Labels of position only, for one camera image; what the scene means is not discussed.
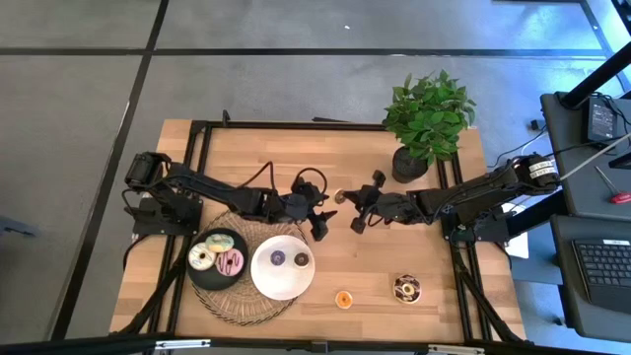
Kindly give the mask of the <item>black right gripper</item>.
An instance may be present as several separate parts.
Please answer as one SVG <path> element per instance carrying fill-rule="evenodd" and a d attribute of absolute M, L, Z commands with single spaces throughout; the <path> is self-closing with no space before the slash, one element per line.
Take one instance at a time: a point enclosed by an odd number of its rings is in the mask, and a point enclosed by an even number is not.
<path fill-rule="evenodd" d="M 386 182 L 383 172 L 374 171 L 372 179 L 374 182 L 371 185 L 364 184 L 360 189 L 343 192 L 359 212 L 359 216 L 351 222 L 351 229 L 355 233 L 363 233 L 367 226 L 373 226 L 373 216 L 378 216 L 386 224 L 413 224 L 414 205 L 410 199 L 400 193 L 382 193 L 380 188 Z"/>

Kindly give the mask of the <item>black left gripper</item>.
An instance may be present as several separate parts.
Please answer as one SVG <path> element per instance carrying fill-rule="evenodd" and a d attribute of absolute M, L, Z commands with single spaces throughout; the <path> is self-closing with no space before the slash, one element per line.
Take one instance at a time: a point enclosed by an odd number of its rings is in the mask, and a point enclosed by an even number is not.
<path fill-rule="evenodd" d="M 315 208 L 321 207 L 328 198 L 329 196 L 313 183 L 296 179 L 289 194 L 276 197 L 278 209 L 273 212 L 273 222 L 298 223 L 308 220 L 312 225 L 313 239 L 320 242 L 328 233 L 327 220 L 338 213 L 337 210 L 319 214 L 315 212 Z"/>

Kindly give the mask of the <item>large pink glazed donut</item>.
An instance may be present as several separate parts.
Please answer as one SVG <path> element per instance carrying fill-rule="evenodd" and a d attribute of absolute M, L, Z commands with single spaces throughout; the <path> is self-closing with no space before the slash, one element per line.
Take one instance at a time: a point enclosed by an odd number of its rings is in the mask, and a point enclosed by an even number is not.
<path fill-rule="evenodd" d="M 237 248 L 231 248 L 218 254 L 215 266 L 220 274 L 234 277 L 242 271 L 244 263 L 244 255 Z"/>

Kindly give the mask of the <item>large green glazed donut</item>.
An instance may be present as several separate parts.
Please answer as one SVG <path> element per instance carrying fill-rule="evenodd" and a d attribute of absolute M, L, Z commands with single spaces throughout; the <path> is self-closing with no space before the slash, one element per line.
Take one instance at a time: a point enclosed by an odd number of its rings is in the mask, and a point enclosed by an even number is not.
<path fill-rule="evenodd" d="M 226 234 L 212 234 L 205 240 L 207 249 L 216 253 L 227 252 L 234 244 L 234 239 Z"/>

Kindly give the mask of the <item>large white glazed donut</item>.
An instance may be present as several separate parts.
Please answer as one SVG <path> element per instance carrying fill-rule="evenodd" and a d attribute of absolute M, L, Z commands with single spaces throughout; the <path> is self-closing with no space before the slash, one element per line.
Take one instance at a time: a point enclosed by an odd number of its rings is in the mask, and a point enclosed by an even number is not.
<path fill-rule="evenodd" d="M 189 266 L 197 271 L 211 269 L 217 259 L 217 253 L 210 250 L 205 243 L 194 245 L 188 252 L 187 261 Z"/>

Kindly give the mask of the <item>white round plate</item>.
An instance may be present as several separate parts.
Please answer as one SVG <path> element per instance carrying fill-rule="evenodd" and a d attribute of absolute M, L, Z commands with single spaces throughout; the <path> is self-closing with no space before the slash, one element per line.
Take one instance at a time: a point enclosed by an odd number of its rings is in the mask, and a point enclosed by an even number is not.
<path fill-rule="evenodd" d="M 286 261 L 275 266 L 270 255 L 275 250 L 286 254 Z M 294 264 L 294 257 L 305 252 L 310 257 L 306 268 Z M 301 239 L 280 235 L 263 242 L 254 252 L 250 262 L 250 275 L 255 288 L 265 297 L 276 301 L 293 300 L 302 295 L 311 285 L 316 272 L 315 257 Z"/>

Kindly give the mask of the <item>large chocolate glazed donut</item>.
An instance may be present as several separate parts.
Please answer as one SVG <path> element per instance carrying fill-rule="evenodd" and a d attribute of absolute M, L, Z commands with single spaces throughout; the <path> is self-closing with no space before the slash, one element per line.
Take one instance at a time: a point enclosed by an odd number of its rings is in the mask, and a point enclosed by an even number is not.
<path fill-rule="evenodd" d="M 409 274 L 397 277 L 393 282 L 392 291 L 395 299 L 403 304 L 415 304 L 422 295 L 420 281 Z"/>

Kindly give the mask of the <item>green plant in black pot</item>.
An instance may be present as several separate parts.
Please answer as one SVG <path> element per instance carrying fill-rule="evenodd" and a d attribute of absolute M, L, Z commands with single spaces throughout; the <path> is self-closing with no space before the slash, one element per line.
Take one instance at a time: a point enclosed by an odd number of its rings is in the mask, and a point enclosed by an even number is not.
<path fill-rule="evenodd" d="M 459 135 L 475 120 L 476 102 L 447 71 L 415 78 L 409 74 L 392 88 L 383 125 L 401 144 L 393 154 L 392 177 L 400 183 L 425 175 L 430 166 L 449 161 Z"/>

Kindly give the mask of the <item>round woven placemat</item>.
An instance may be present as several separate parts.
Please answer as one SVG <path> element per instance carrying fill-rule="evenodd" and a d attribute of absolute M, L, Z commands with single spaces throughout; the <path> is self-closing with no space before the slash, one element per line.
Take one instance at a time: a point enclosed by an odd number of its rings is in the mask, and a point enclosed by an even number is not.
<path fill-rule="evenodd" d="M 216 228 L 234 230 L 245 239 L 248 248 L 248 263 L 242 278 L 225 290 L 204 290 L 191 281 L 195 295 L 213 316 L 231 324 L 258 325 L 280 316 L 297 302 L 296 298 L 276 301 L 263 296 L 252 282 L 250 262 L 256 249 L 272 237 L 289 235 L 305 242 L 307 240 L 305 233 L 298 224 L 270 225 L 248 221 L 235 213 L 226 211 L 212 219 L 199 236 Z"/>

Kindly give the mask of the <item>black round plate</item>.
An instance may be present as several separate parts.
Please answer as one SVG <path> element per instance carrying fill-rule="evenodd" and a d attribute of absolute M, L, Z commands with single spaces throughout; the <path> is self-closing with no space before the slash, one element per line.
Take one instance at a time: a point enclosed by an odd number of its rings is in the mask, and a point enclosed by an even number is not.
<path fill-rule="evenodd" d="M 234 239 L 234 242 L 235 242 L 234 248 L 238 249 L 244 255 L 244 258 L 245 258 L 244 267 L 238 275 L 234 277 L 224 276 L 218 272 L 215 264 L 211 269 L 206 270 L 206 271 L 197 271 L 197 270 L 192 269 L 189 266 L 188 261 L 187 261 L 188 252 L 191 250 L 191 248 L 194 245 L 198 243 L 205 243 L 206 238 L 212 234 L 226 234 L 226 235 L 231 236 Z M 245 274 L 247 263 L 248 263 L 248 248 L 247 248 L 245 239 L 236 231 L 227 229 L 227 228 L 211 229 L 209 231 L 206 231 L 201 236 L 196 237 L 193 241 L 193 245 L 188 248 L 187 255 L 186 255 L 186 271 L 189 278 L 191 279 L 191 281 L 193 282 L 195 286 L 204 290 L 208 290 L 208 291 L 225 290 L 233 286 L 234 284 L 236 284 L 237 281 L 240 280 L 242 276 Z"/>

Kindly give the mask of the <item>white paper sheet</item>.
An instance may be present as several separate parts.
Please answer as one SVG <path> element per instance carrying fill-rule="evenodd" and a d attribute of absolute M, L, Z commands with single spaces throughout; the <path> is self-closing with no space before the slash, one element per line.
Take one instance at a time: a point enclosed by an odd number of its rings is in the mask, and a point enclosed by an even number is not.
<path fill-rule="evenodd" d="M 516 205 L 514 203 L 504 203 L 502 205 L 504 212 L 516 212 L 520 214 L 525 210 L 522 205 Z M 503 243 L 504 250 L 509 256 L 514 256 L 522 259 L 528 259 L 528 238 L 527 232 L 523 232 L 520 235 L 511 238 L 509 241 Z"/>

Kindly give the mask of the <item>black support beam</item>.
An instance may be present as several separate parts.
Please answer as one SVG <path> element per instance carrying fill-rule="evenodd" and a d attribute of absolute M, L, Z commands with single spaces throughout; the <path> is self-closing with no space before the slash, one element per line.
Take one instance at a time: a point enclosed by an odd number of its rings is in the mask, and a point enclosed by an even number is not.
<path fill-rule="evenodd" d="M 524 211 L 506 220 L 510 237 L 516 237 L 541 224 L 548 223 L 553 215 L 568 213 L 563 190 L 558 190 Z"/>

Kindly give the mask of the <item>black power adapter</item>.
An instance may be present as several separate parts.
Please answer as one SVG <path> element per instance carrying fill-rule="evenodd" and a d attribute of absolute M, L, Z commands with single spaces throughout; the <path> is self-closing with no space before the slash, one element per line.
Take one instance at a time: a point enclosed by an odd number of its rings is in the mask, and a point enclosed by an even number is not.
<path fill-rule="evenodd" d="M 607 101 L 590 98 L 586 138 L 591 142 L 604 142 L 617 136 L 617 116 Z"/>

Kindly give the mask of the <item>black computer keyboard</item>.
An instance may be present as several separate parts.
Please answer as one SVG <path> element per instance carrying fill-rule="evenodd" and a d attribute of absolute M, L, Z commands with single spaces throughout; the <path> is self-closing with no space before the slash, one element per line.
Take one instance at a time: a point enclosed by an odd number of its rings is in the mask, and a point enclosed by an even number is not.
<path fill-rule="evenodd" d="M 572 241 L 591 304 L 631 315 L 631 241 Z"/>

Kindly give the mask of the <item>black crossbar with silver brackets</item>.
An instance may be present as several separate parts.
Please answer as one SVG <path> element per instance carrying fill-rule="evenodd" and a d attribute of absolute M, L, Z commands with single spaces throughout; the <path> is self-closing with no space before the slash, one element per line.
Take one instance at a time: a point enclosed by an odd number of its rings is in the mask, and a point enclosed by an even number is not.
<path fill-rule="evenodd" d="M 0 345 L 0 355 L 130 355 L 145 351 L 204 348 L 302 350 L 315 354 L 333 351 L 443 353 L 448 355 L 612 355 L 610 353 L 537 346 L 529 342 L 470 340 L 461 344 L 415 342 L 360 342 L 339 340 L 271 340 L 253 338 L 191 338 L 171 333 L 114 334 Z"/>

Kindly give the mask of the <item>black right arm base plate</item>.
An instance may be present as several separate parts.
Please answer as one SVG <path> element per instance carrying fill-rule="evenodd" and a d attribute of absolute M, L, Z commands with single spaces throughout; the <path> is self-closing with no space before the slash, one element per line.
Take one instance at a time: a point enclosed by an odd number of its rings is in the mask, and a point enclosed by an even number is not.
<path fill-rule="evenodd" d="M 512 216 L 512 212 L 483 212 L 471 222 L 462 223 L 457 214 L 451 214 L 441 218 L 443 235 L 450 242 L 505 242 L 510 238 L 507 220 Z"/>

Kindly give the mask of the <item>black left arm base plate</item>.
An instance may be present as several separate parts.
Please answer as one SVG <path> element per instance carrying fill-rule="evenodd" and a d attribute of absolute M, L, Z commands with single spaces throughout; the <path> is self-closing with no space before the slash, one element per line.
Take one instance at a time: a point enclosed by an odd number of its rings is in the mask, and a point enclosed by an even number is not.
<path fill-rule="evenodd" d="M 142 198 L 138 207 L 130 211 L 134 219 L 132 233 L 139 236 L 195 236 L 200 231 L 203 202 L 187 199 L 184 217 L 164 214 L 162 205 L 154 198 Z"/>

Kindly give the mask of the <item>red handled screwdriver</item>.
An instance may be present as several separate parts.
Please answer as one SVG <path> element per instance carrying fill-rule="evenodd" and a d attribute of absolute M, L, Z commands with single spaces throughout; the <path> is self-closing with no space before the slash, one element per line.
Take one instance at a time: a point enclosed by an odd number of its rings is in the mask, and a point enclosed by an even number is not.
<path fill-rule="evenodd" d="M 596 167 L 596 171 L 611 192 L 611 196 L 609 198 L 610 203 L 620 205 L 631 202 L 631 192 L 618 189 L 599 167 Z"/>

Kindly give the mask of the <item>black slanted post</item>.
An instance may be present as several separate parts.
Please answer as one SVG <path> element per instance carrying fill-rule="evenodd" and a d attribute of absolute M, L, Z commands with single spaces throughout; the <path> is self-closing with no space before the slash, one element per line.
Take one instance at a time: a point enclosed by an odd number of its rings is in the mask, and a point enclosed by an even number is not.
<path fill-rule="evenodd" d="M 592 93 L 631 64 L 631 41 L 614 53 L 592 74 L 560 99 L 567 109 L 579 107 Z"/>

